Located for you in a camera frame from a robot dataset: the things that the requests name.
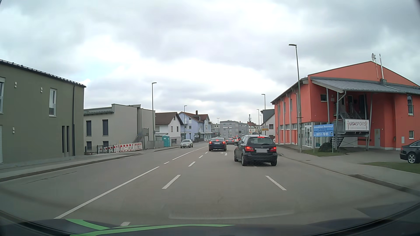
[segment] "blue house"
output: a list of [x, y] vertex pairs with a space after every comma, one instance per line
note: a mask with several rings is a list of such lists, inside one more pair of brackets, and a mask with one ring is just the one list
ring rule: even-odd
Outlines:
[[191, 139], [193, 141], [208, 141], [211, 139], [211, 125], [208, 114], [195, 114], [180, 112], [179, 117], [184, 121], [181, 128], [181, 140]]

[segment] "blue sign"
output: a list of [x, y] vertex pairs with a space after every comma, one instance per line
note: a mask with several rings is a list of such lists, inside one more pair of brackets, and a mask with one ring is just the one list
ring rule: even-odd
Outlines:
[[314, 126], [314, 137], [332, 137], [334, 136], [334, 124]]

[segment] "car wheel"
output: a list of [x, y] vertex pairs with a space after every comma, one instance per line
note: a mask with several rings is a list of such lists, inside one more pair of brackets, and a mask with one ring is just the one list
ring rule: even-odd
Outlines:
[[242, 166], [247, 165], [247, 163], [244, 161], [244, 155], [241, 155], [241, 164], [242, 164]]
[[414, 154], [414, 152], [408, 153], [407, 157], [408, 157], [407, 158], [408, 163], [411, 163], [411, 164], [418, 163], [416, 154]]

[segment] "grass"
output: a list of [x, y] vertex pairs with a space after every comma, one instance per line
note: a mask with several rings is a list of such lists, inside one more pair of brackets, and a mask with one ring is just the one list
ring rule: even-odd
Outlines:
[[410, 164], [403, 162], [369, 162], [364, 165], [376, 165], [395, 170], [402, 170], [406, 172], [420, 174], [420, 164]]
[[313, 149], [303, 150], [302, 152], [306, 154], [314, 155], [314, 156], [319, 156], [319, 157], [340, 156], [340, 155], [345, 154], [343, 152], [318, 152], [318, 149], [315, 149], [315, 152]]

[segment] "sign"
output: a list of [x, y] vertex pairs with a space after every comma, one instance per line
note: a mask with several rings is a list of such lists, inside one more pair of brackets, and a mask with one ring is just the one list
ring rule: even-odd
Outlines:
[[334, 136], [334, 124], [314, 126], [314, 137], [332, 137], [332, 136]]
[[369, 120], [346, 119], [346, 131], [369, 131]]

